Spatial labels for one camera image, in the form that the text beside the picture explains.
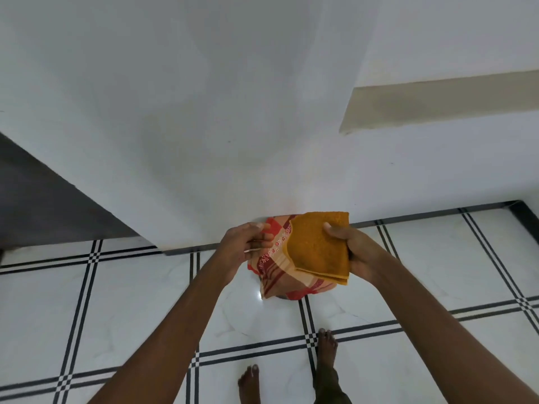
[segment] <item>pant leg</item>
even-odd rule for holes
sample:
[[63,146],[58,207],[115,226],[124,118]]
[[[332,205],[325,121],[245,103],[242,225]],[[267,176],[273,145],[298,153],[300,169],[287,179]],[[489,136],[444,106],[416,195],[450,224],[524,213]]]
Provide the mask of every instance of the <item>pant leg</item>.
[[318,363],[314,378],[316,400],[314,404],[352,404],[339,386],[339,376],[334,368]]

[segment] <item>forearm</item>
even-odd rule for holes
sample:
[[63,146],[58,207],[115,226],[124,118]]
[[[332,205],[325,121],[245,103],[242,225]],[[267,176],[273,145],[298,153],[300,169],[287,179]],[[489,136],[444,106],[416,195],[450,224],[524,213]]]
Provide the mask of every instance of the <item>forearm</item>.
[[91,404],[174,401],[226,283],[218,264],[208,261],[161,324]]
[[382,256],[374,271],[373,285],[448,402],[539,402],[397,259]]

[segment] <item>folded cloth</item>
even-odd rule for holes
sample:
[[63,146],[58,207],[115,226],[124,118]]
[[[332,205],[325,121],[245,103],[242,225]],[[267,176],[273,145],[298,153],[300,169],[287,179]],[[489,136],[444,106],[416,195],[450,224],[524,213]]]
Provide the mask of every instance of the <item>folded cloth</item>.
[[266,222],[271,226],[265,232],[274,235],[273,247],[259,258],[249,261],[247,267],[260,278],[260,295],[267,299],[278,296],[282,299],[298,300],[305,295],[333,289],[334,282],[299,271],[283,252],[292,231],[290,220],[295,215],[270,217]]
[[350,274],[346,241],[328,235],[323,229],[324,222],[345,227],[348,213],[314,212],[293,218],[284,252],[296,270],[346,285]]

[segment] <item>red patterned cloth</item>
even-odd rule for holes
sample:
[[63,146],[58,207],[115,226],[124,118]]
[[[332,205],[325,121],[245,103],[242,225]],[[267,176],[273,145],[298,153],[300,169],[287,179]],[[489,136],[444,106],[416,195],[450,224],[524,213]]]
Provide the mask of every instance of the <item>red patterned cloth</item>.
[[295,269],[293,262],[282,251],[292,227],[290,220],[295,215],[280,215],[266,220],[271,225],[269,232],[274,235],[273,247],[259,258],[249,261],[247,267],[260,277],[260,294],[267,299],[272,296],[298,300],[311,293],[333,289],[332,282],[318,279],[306,272]]

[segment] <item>foot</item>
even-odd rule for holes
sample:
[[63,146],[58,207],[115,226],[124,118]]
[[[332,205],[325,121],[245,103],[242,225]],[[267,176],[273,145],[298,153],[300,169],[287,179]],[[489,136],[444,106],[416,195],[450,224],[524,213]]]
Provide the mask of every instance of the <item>foot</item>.
[[337,340],[330,330],[320,329],[318,331],[318,363],[325,364],[333,368],[335,355],[337,354]]
[[258,366],[247,367],[238,380],[239,401],[241,404],[260,404],[260,388],[258,386]]

